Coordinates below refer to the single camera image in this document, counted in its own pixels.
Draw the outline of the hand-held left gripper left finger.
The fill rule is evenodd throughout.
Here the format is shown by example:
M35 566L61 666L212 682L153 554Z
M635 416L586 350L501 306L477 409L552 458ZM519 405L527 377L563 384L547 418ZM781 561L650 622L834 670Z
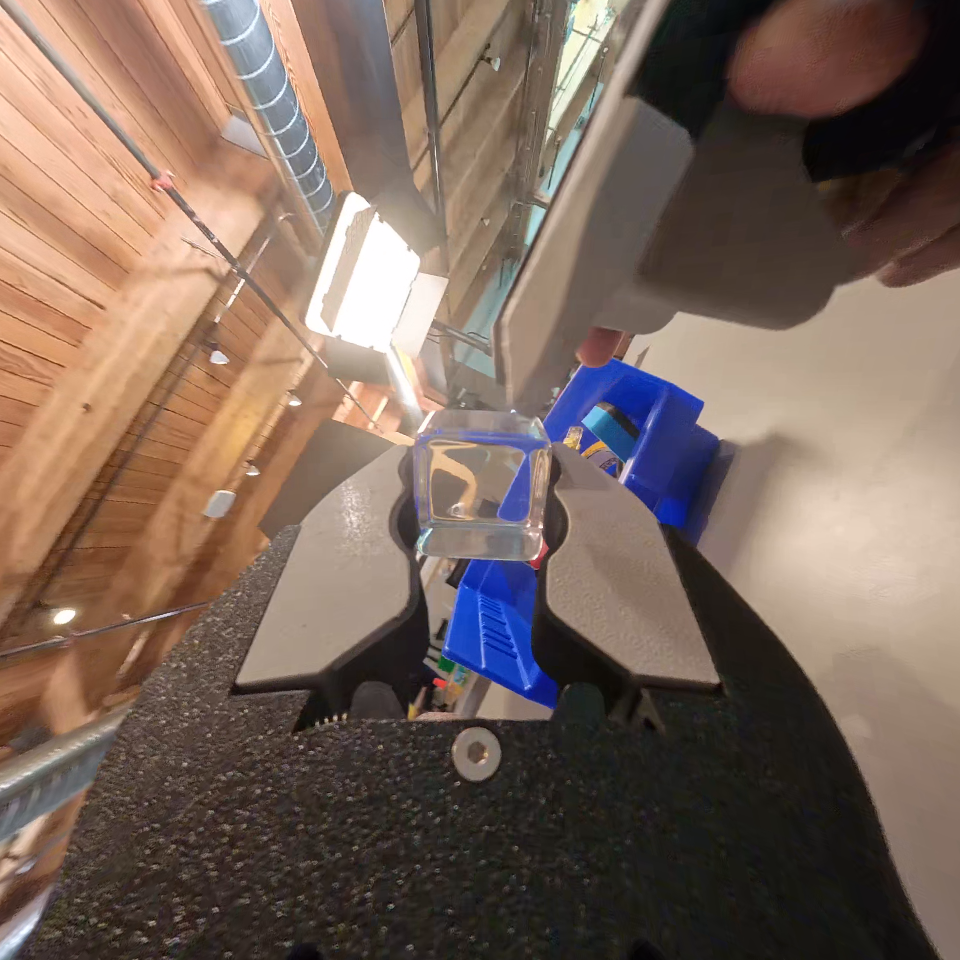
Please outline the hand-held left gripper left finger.
M306 513L235 693L305 691L325 710L350 708L370 684L403 709L416 698L429 622L412 453L391 445Z

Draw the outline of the thin black rod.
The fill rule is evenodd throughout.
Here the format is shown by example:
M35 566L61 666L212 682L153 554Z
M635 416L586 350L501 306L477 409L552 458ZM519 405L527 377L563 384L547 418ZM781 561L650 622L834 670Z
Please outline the thin black rod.
M162 623L168 620L176 619L187 614L192 614L200 610L205 609L214 602L213 599L204 599L199 602L184 606L176 606L169 608L157 613L148 614L140 616L137 618L129 618L108 625L104 625L97 628L90 628L86 630L72 630L66 633L58 634L52 636L48 639L33 642L30 644L23 644L15 647L8 647L1 651L1 663L6 665L7 662L12 662L24 657L33 657L39 654L46 653L48 651L60 650L66 647L73 645L75 642L91 640L95 638L102 637L107 634L112 634L118 631L124 631L127 629L133 629L135 627L145 627L152 626L154 624Z

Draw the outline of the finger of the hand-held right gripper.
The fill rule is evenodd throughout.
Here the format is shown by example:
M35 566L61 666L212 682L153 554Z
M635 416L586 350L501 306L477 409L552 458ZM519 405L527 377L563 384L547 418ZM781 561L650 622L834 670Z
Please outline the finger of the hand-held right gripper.
M541 410L594 328L639 333L635 271L692 162L692 140L635 92L670 2L646 2L495 322L511 410Z

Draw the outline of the black ceiling pipe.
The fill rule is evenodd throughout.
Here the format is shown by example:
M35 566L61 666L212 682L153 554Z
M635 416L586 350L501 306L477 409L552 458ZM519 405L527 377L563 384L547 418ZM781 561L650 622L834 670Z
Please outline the black ceiling pipe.
M220 240L209 225L199 216L197 211L189 204L181 192L174 186L172 174L168 171L162 172L154 164L148 155L141 150L138 143L126 132L123 126L110 114L103 106L102 102L94 95L93 91L84 82L82 77L72 68L72 66L59 54L51 45L46 37L40 32L34 21L30 18L26 10L15 1L2 1L1 8L4 13L20 29L25 37L42 54L46 61L53 66L54 70L66 81L78 97L89 107L104 126L113 134L126 151L136 160L143 170L150 177L150 189L169 197L178 210L187 218L187 220L196 228L196 230L209 242L212 249L222 258L229 269L234 273L239 282L248 287L258 299L268 308L273 317L277 318L282 325L294 336L296 341L306 350L310 358L315 361L323 372L333 380L339 387L342 395L359 411L366 419L367 424L372 426L375 431L380 428L361 404L355 393L340 378L335 377L330 371L329 364L324 360L318 349L315 348L307 339L306 333L302 331L300 325L294 323L288 318L280 306L270 297L262 286L253 278L250 272L244 268L241 262L232 254L228 247Z

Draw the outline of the studio light panel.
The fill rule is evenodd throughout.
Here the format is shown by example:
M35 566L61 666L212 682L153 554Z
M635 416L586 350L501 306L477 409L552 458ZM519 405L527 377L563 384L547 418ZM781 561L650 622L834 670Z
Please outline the studio light panel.
M343 381L389 387L415 360L449 279L422 270L422 259L354 191L332 209L306 329L322 339L330 373Z

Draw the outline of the clear acrylic cube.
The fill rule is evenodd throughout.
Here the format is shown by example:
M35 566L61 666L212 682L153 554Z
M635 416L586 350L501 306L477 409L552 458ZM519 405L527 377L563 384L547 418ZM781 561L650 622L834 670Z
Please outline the clear acrylic cube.
M426 557L530 563L544 547L552 445L516 411L444 409L412 453L416 550Z

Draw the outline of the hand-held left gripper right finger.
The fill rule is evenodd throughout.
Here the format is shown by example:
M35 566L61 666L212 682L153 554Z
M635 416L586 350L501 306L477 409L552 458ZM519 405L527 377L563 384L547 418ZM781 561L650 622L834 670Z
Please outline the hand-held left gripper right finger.
M535 664L559 690L714 691L721 680L665 532L616 479L553 444L536 575Z

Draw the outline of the black conduit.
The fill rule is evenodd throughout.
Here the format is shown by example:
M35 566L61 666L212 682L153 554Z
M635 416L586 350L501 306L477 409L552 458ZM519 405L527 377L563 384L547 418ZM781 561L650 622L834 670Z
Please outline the black conduit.
M433 17L429 1L414 1L414 19L417 33L419 69L430 162L433 197L439 226L448 230L446 196L442 177L441 116L437 84L437 65L434 48Z

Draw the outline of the blue foam block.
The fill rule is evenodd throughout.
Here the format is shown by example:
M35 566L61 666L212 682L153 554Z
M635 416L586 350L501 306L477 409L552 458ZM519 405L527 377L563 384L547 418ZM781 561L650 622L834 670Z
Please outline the blue foam block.
M615 406L600 402L583 416L582 425L620 460L632 456L640 429Z

